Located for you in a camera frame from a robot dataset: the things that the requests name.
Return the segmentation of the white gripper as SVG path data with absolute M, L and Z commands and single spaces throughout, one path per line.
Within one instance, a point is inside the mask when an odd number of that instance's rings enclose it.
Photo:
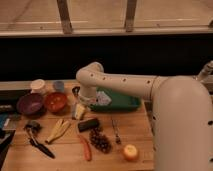
M 96 102 L 96 88 L 95 87 L 81 87 L 78 92 L 79 101 L 85 105 L 90 106 Z M 86 108 L 82 104 L 77 104 L 75 108 L 75 119 L 81 120 Z

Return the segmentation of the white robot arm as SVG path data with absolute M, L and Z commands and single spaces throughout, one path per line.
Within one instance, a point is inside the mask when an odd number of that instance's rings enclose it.
M 107 74 L 98 62 L 79 69 L 79 100 L 95 101 L 98 87 L 152 102 L 154 171 L 213 171 L 213 102 L 190 76 Z

